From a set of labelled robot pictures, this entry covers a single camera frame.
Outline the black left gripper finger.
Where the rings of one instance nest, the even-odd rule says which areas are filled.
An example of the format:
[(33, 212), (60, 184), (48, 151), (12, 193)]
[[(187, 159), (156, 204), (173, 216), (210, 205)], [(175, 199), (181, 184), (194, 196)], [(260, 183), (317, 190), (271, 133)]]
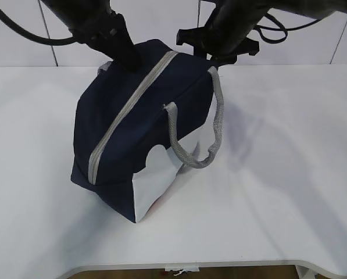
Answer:
[(137, 71), (142, 66), (142, 59), (128, 32), (110, 30), (105, 43), (105, 54), (119, 66), (128, 71)]

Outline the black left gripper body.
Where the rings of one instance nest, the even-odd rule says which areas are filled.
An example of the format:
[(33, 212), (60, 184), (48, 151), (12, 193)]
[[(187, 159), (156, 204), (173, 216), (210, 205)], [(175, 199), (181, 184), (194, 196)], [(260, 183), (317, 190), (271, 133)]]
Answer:
[(66, 40), (67, 45), (78, 42), (105, 53), (110, 30), (127, 32), (123, 15), (108, 5), (68, 5), (65, 12), (66, 25), (72, 34)]

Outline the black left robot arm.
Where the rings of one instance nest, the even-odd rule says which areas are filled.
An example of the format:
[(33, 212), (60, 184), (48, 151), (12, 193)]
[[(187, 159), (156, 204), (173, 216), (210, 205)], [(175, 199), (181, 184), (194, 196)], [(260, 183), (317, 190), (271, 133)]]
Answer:
[(133, 44), (122, 14), (109, 1), (44, 1), (67, 26), (74, 40), (113, 59), (124, 69), (135, 72), (142, 59)]

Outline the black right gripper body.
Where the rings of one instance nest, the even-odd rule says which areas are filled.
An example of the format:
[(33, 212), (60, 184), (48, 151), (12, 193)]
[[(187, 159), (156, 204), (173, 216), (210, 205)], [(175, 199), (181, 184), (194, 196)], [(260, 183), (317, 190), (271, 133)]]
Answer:
[(227, 28), (203, 27), (179, 29), (176, 36), (177, 45), (190, 45), (194, 56), (210, 60), (218, 65), (233, 65), (239, 55), (255, 56), (259, 52), (259, 42), (241, 35), (234, 39), (234, 35)]

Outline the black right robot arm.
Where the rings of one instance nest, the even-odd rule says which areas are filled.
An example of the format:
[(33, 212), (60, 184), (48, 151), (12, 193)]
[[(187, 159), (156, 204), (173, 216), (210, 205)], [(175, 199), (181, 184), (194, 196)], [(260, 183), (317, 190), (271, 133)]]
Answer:
[(262, 18), (267, 18), (276, 25), (275, 31), (288, 35), (286, 28), (274, 16), (270, 9), (278, 9), (301, 16), (310, 17), (315, 23), (334, 12), (347, 14), (347, 0), (343, 1), (215, 1), (215, 8), (202, 27), (180, 29), (176, 35), (176, 44), (188, 44), (193, 47), (194, 55), (211, 60), (219, 66), (231, 65), (239, 55), (255, 56), (259, 43), (248, 38), (255, 30), (260, 38), (268, 44), (280, 44), (285, 38), (270, 39), (264, 36), (264, 27), (259, 25)]

